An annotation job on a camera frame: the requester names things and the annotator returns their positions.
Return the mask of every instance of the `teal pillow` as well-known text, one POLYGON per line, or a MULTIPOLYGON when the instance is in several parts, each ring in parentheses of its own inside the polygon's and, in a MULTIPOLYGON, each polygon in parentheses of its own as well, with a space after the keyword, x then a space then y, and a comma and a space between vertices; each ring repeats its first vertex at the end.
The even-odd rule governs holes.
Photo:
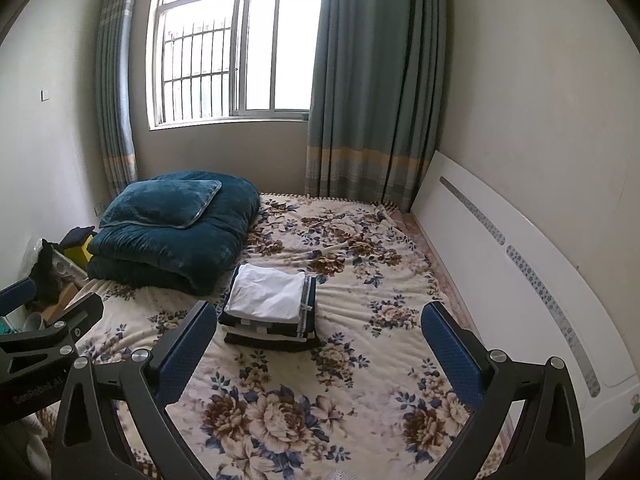
POLYGON ((145 180, 129 184, 105 211, 100 227, 135 224, 186 229, 220 190, 219 180, 145 180))

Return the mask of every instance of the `window sill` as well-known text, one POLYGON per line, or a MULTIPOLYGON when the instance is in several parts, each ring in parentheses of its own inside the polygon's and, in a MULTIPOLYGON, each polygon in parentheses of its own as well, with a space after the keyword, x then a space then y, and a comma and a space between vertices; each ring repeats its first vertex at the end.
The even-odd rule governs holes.
POLYGON ((155 130, 171 130, 173 128, 189 128, 190 126, 207 126, 209 124, 229 124, 229 123, 306 123, 304 119, 286 119, 286 118, 251 118, 251 117, 225 117, 212 121, 194 121, 191 123, 171 123, 160 124, 159 126, 150 126, 149 131, 155 130))

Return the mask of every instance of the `curtain fold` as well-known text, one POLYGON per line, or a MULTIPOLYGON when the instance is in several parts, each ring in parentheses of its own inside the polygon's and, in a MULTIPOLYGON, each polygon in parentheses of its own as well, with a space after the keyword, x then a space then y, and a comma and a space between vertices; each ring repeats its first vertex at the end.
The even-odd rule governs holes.
POLYGON ((96 103, 111 195, 138 179, 129 117, 129 37, 134 0, 104 0, 96 52, 96 103))
POLYGON ((408 211, 433 156, 445 0, 322 0, 305 192, 408 211))

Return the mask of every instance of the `round metal pivot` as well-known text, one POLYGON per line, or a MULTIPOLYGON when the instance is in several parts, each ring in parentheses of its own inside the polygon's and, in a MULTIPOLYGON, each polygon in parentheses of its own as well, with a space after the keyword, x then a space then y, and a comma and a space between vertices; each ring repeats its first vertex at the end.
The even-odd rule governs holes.
POLYGON ((502 350, 491 350, 489 357, 491 358, 491 361, 495 361, 497 363, 503 363, 507 360, 507 354, 502 350))
POLYGON ((553 368, 557 368, 558 370, 562 370, 564 368, 564 361, 562 361, 559 357, 551 358, 551 365, 553 368))
POLYGON ((79 370, 80 368, 84 368, 88 364, 89 359, 87 359, 86 357, 79 357, 74 361, 74 368, 77 368, 79 370))
POLYGON ((145 350, 141 348, 140 350, 136 350, 131 354, 131 360, 139 363, 140 361, 144 361, 147 357, 149 357, 149 350, 145 350))

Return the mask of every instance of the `wall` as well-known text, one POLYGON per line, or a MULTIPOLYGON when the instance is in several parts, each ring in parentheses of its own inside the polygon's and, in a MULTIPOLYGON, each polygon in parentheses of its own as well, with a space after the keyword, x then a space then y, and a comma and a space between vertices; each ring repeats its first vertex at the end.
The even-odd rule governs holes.
POLYGON ((231 173, 263 192, 302 193, 305 121, 227 121, 151 130, 146 107, 146 36, 152 0, 136 0, 131 28, 130 113, 141 178, 177 170, 231 173))
POLYGON ((450 0, 440 149, 527 216, 640 369, 640 54, 605 0, 450 0))
POLYGON ((0 46, 0 288, 18 278, 31 238, 96 224, 109 196, 94 104, 101 5, 31 0, 0 46))

